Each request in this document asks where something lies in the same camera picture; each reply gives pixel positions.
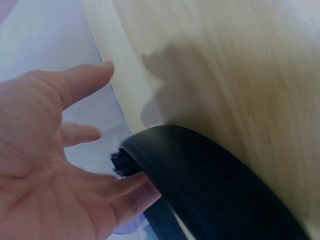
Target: light wood grain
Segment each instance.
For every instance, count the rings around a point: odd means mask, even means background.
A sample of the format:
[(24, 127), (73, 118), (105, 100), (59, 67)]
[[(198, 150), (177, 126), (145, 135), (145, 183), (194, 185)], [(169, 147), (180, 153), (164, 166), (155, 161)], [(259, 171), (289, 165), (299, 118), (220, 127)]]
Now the light wood grain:
[(236, 155), (320, 240), (320, 3), (84, 0), (131, 130), (177, 124)]

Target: light purple fabric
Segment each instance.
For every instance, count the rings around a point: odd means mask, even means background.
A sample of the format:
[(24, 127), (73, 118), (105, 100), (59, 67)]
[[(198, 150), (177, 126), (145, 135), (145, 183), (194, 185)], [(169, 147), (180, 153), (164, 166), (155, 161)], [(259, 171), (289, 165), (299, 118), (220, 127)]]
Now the light purple fabric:
[(118, 227), (113, 233), (119, 235), (126, 235), (135, 232), (143, 223), (145, 216), (143, 214), (137, 216), (134, 220)]
[(7, 19), (18, 0), (0, 0), (0, 25)]

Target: skin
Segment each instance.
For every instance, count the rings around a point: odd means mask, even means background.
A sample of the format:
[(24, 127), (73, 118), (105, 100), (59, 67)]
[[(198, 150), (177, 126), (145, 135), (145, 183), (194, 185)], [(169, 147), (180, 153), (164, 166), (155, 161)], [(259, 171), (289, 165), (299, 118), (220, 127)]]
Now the skin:
[(65, 147), (101, 134), (62, 122), (63, 110), (104, 87), (113, 74), (107, 62), (33, 71), (0, 83), (1, 240), (105, 240), (159, 199), (144, 173), (116, 179), (66, 159)]

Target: finger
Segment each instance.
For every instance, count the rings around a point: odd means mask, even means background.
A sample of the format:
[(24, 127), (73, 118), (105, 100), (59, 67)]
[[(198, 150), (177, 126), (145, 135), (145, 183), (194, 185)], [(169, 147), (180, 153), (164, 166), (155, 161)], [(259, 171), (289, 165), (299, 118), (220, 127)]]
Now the finger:
[(148, 179), (135, 190), (114, 199), (109, 205), (112, 207), (116, 225), (120, 226), (144, 212), (161, 197), (160, 192)]
[(117, 179), (115, 176), (108, 174), (88, 172), (74, 165), (71, 165), (71, 172), (78, 178), (91, 183), (107, 183)]
[(105, 200), (112, 201), (140, 187), (148, 179), (144, 172), (136, 173), (122, 179), (97, 184), (96, 190)]
[(52, 87), (59, 95), (63, 110), (104, 87), (115, 71), (112, 62), (80, 65), (61, 72), (35, 71), (26, 76)]
[(65, 148), (93, 142), (101, 137), (100, 131), (95, 127), (72, 122), (63, 122), (60, 126), (60, 132)]

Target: fingernail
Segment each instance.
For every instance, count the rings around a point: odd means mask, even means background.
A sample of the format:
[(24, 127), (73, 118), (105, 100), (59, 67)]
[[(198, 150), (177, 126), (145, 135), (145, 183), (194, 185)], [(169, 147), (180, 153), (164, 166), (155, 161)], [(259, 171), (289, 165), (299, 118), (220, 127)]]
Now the fingernail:
[(114, 63), (112, 61), (106, 61), (106, 62), (103, 62), (101, 66), (110, 68), (110, 67), (114, 67)]

